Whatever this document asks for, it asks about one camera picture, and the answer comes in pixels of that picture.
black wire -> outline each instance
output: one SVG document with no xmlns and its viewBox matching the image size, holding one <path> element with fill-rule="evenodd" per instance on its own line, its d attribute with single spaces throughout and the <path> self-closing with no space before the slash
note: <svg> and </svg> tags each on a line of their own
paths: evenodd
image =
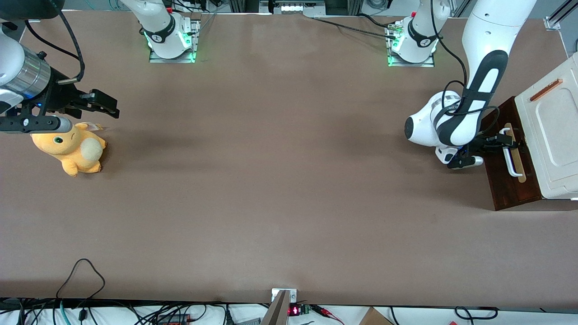
<svg viewBox="0 0 578 325">
<path fill-rule="evenodd" d="M 462 61 L 462 59 L 460 59 L 459 56 L 455 55 L 455 53 L 453 53 L 450 49 L 447 48 L 447 46 L 443 43 L 442 38 L 439 35 L 438 29 L 435 26 L 435 19 L 434 19 L 434 0 L 429 0 L 429 4 L 430 4 L 430 14 L 431 14 L 431 18 L 432 18 L 432 25 L 433 25 L 433 31 L 435 32 L 435 36 L 438 38 L 438 42 L 442 45 L 442 47 L 448 52 L 450 53 L 451 56 L 453 56 L 456 60 L 458 60 L 458 62 L 460 63 L 460 65 L 462 66 L 462 72 L 464 73 L 464 84 L 466 84 L 466 82 L 468 82 L 468 73 L 466 71 L 466 66 L 464 64 L 464 62 Z"/>
<path fill-rule="evenodd" d="M 38 316 L 40 316 L 40 314 L 42 313 L 42 311 L 44 310 L 44 308 L 46 307 L 46 302 L 42 305 L 42 308 L 40 308 L 40 312 L 38 312 L 38 314 L 34 313 L 34 319 L 32 320 L 32 323 L 30 323 L 30 325 L 34 325 L 34 323 L 38 322 Z"/>
<path fill-rule="evenodd" d="M 71 273 L 68 275 L 68 278 L 66 278 L 66 281 L 64 281 L 64 283 L 60 286 L 60 288 L 58 288 L 58 291 L 56 291 L 56 299 L 60 299 L 60 297 L 58 296 L 58 294 L 60 293 L 60 290 L 62 290 L 62 288 L 64 288 L 64 286 L 66 286 L 66 284 L 68 283 L 68 281 L 71 279 L 72 274 L 74 273 L 74 271 L 76 270 L 76 267 L 78 266 L 78 264 L 82 261 L 86 261 L 90 264 L 90 267 L 92 268 L 92 270 L 94 271 L 94 273 L 96 273 L 100 279 L 102 280 L 102 286 L 100 287 L 100 289 L 98 289 L 97 291 L 95 291 L 93 294 L 91 294 L 90 296 L 88 296 L 85 300 L 89 300 L 92 299 L 97 293 L 101 292 L 102 289 L 105 288 L 106 285 L 106 280 L 105 278 L 102 276 L 102 274 L 100 274 L 97 269 L 94 267 L 94 264 L 92 264 L 92 262 L 87 259 L 87 258 L 81 258 L 80 260 L 77 260 L 76 263 L 74 263 L 74 266 L 72 267 Z"/>
<path fill-rule="evenodd" d="M 390 306 L 390 310 L 391 310 L 391 317 L 394 319 L 394 323 L 395 325 L 399 325 L 397 318 L 395 318 L 395 313 L 394 313 L 394 308 L 393 306 Z"/>
<path fill-rule="evenodd" d="M 335 26 L 337 26 L 337 27 L 343 27 L 343 28 L 350 29 L 350 30 L 352 30 L 352 31 L 356 31 L 356 32 L 368 34 L 368 35 L 375 35 L 375 36 L 379 36 L 379 37 L 384 37 L 384 38 L 389 38 L 389 39 L 395 39 L 395 37 L 392 36 L 392 35 L 386 35 L 386 34 L 380 34 L 380 33 L 370 32 L 370 31 L 364 31 L 364 30 L 362 30 L 362 29 L 358 29 L 358 28 L 354 28 L 354 27 L 349 27 L 349 26 L 341 25 L 341 24 L 338 24 L 338 23 L 334 23 L 333 21 L 323 20 L 323 19 L 320 19 L 320 18 L 312 18 L 312 19 L 313 19 L 313 20 L 317 20 L 317 21 L 321 21 L 321 22 L 323 22 L 323 23 L 335 25 Z"/>
<path fill-rule="evenodd" d="M 490 123 L 490 126 L 488 126 L 484 131 L 482 131 L 482 134 L 486 134 L 489 132 L 490 129 L 492 129 L 492 127 L 494 127 L 494 125 L 496 125 L 496 123 L 498 122 L 498 118 L 500 117 L 500 108 L 497 106 L 488 106 L 488 108 L 493 108 L 496 110 L 496 116 L 494 117 L 492 123 Z"/>
<path fill-rule="evenodd" d="M 223 312 L 225 314 L 225 316 L 223 316 L 223 325 L 225 325 L 225 321 L 227 321 L 227 309 L 221 305 L 211 305 L 213 307 L 221 307 L 223 309 Z"/>
<path fill-rule="evenodd" d="M 466 314 L 468 314 L 467 317 L 460 315 L 460 313 L 458 312 L 458 310 L 462 310 L 465 311 Z M 494 314 L 488 317 L 473 317 L 472 314 L 469 312 L 469 310 L 466 307 L 463 306 L 457 306 L 454 308 L 454 313 L 456 316 L 458 316 L 459 318 L 463 319 L 463 320 L 469 320 L 471 325 L 473 324 L 474 320 L 490 320 L 490 319 L 494 319 L 496 317 L 498 317 L 498 308 L 492 308 L 492 310 L 494 311 Z"/>
<path fill-rule="evenodd" d="M 203 305 L 203 306 L 205 306 L 205 310 L 203 311 L 203 313 L 199 317 L 197 317 L 197 319 L 193 319 L 191 321 L 191 323 L 196 322 L 197 320 L 201 319 L 205 315 L 205 313 L 207 312 L 207 305 Z"/>
<path fill-rule="evenodd" d="M 58 51 L 60 51 L 60 52 L 62 52 L 62 53 L 64 53 L 64 54 L 66 54 L 66 55 L 68 55 L 68 56 L 71 56 L 71 57 L 73 57 L 73 58 L 75 58 L 75 59 L 78 60 L 78 56 L 77 56 L 76 54 L 71 53 L 71 52 L 69 52 L 69 51 L 66 51 L 65 49 L 59 47 L 58 45 L 54 45 L 54 44 L 50 43 L 49 41 L 43 39 L 42 36 L 38 35 L 38 33 L 32 28 L 32 26 L 30 25 L 30 23 L 28 22 L 28 20 L 24 20 L 24 24 L 26 25 L 26 28 L 28 28 L 28 30 L 30 31 L 30 33 L 31 33 L 37 40 L 41 41 L 42 43 L 44 43 L 44 44 L 46 44 L 46 45 L 48 45 L 48 46 L 50 46 L 50 47 L 52 47 L 52 48 L 55 49 L 55 50 L 58 50 Z"/>
<path fill-rule="evenodd" d="M 68 24 L 68 20 L 66 20 L 66 17 L 64 17 L 62 10 L 60 10 L 60 8 L 56 5 L 56 3 L 54 3 L 54 0 L 48 0 L 48 1 L 52 5 L 52 7 L 56 10 L 58 15 L 60 16 L 60 19 L 62 19 L 62 22 L 64 23 L 64 26 L 66 26 L 66 30 L 68 31 L 68 34 L 70 34 L 70 36 L 71 36 L 72 43 L 74 44 L 74 48 L 76 50 L 76 54 L 78 55 L 78 61 L 80 62 L 80 71 L 76 75 L 76 77 L 74 77 L 74 79 L 76 79 L 76 81 L 79 82 L 82 80 L 82 77 L 84 76 L 84 60 L 82 59 L 82 53 L 80 52 L 80 46 L 78 45 L 78 42 L 76 41 L 76 37 L 74 36 L 74 32 L 72 31 L 71 26 Z"/>
<path fill-rule="evenodd" d="M 358 15 L 358 16 L 361 16 L 361 17 L 365 17 L 365 18 L 369 19 L 372 23 L 378 25 L 379 27 L 383 27 L 383 28 L 387 28 L 388 25 L 395 24 L 394 21 L 392 21 L 391 23 L 387 23 L 387 24 L 378 23 L 375 19 L 373 19 L 372 16 L 370 16 L 370 15 L 368 15 L 368 14 L 365 14 L 365 13 L 363 13 L 363 12 L 360 12 L 360 13 L 358 13 L 357 15 Z"/>
<path fill-rule="evenodd" d="M 191 9 L 203 10 L 202 8 L 198 8 L 198 7 L 185 6 L 182 2 L 180 2 L 180 0 L 176 0 L 176 1 L 177 1 L 178 3 L 176 3 L 175 0 L 170 0 L 170 2 L 171 2 L 173 5 L 179 5 L 179 6 L 183 7 L 183 8 L 188 9 L 188 11 L 190 11 L 190 12 L 193 12 Z"/>
<path fill-rule="evenodd" d="M 90 309 L 90 306 L 88 306 L 88 313 L 90 314 L 90 318 L 92 318 L 92 322 L 94 323 L 94 325 L 98 325 L 97 320 L 94 319 L 94 315 L 92 314 L 92 309 Z"/>
</svg>

metal bracket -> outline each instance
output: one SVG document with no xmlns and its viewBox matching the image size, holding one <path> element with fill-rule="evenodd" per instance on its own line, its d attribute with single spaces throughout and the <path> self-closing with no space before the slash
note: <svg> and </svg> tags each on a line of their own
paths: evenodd
<svg viewBox="0 0 578 325">
<path fill-rule="evenodd" d="M 546 27 L 547 31 L 559 31 L 560 30 L 560 24 L 555 23 L 555 24 L 551 24 L 552 21 L 550 20 L 550 18 L 548 16 L 546 16 L 546 18 L 544 18 L 544 26 Z"/>
<path fill-rule="evenodd" d="M 285 288 L 273 288 L 273 289 L 271 289 L 271 301 L 275 300 L 275 297 L 277 297 L 277 294 L 281 290 L 289 291 L 290 303 L 294 304 L 297 302 L 297 289 L 285 289 Z"/>
<path fill-rule="evenodd" d="M 187 49 L 183 54 L 176 58 L 161 58 L 153 49 L 150 50 L 149 62 L 150 63 L 195 63 L 197 58 L 197 46 L 199 45 L 199 31 L 201 30 L 200 20 L 191 20 L 191 28 L 185 30 L 184 32 L 192 33 L 191 36 L 185 36 L 185 42 L 191 42 L 191 47 Z"/>
</svg>

brown table surface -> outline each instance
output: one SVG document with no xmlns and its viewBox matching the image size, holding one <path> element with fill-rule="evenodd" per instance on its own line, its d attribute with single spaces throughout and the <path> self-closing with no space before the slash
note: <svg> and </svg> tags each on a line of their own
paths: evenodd
<svg viewBox="0 0 578 325">
<path fill-rule="evenodd" d="M 224 15 L 197 63 L 149 64 L 132 14 L 66 15 L 78 87 L 117 98 L 121 116 L 84 114 L 110 148 L 102 173 L 76 179 L 28 135 L 0 135 L 0 296 L 53 297 L 87 257 L 100 298 L 264 302 L 295 287 L 325 304 L 578 306 L 575 211 L 493 212 L 483 167 L 449 171 L 405 139 L 408 115 L 461 76 L 443 49 L 435 68 L 390 68 L 374 36 Z M 464 24 L 443 34 L 465 59 Z M 59 19 L 37 30 L 73 51 Z M 494 103 L 564 59 L 558 33 L 527 22 Z M 63 296 L 98 286 L 82 265 Z"/>
</svg>

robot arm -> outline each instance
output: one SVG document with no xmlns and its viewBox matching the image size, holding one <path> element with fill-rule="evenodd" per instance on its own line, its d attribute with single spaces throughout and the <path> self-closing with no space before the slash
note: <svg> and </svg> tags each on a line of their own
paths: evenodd
<svg viewBox="0 0 578 325">
<path fill-rule="evenodd" d="M 403 30 L 407 32 L 401 35 L 399 42 L 391 50 L 405 61 L 423 62 L 434 51 L 438 38 L 432 24 L 432 12 L 436 28 L 440 31 L 450 17 L 448 0 L 420 0 L 415 16 L 405 17 L 401 21 Z"/>
<path fill-rule="evenodd" d="M 162 0 L 121 0 L 135 14 L 149 41 L 161 58 L 171 59 L 192 47 L 191 19 L 169 14 Z"/>
<path fill-rule="evenodd" d="M 491 101 L 507 66 L 508 55 L 536 0 L 479 0 L 468 18 L 462 43 L 468 58 L 469 80 L 462 98 L 453 91 L 434 95 L 406 121 L 408 140 L 436 147 L 448 164 L 480 131 L 482 112 Z M 482 164 L 471 157 L 452 168 Z"/>
</svg>

stuffed toy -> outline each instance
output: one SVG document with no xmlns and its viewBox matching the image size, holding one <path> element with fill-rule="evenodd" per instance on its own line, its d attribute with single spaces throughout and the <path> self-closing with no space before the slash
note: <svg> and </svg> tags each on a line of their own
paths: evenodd
<svg viewBox="0 0 578 325">
<path fill-rule="evenodd" d="M 34 133 L 30 136 L 38 149 L 60 160 L 64 171 L 76 177 L 78 172 L 101 171 L 98 160 L 106 141 L 92 130 L 102 130 L 102 127 L 93 123 L 77 123 L 67 133 Z"/>
</svg>

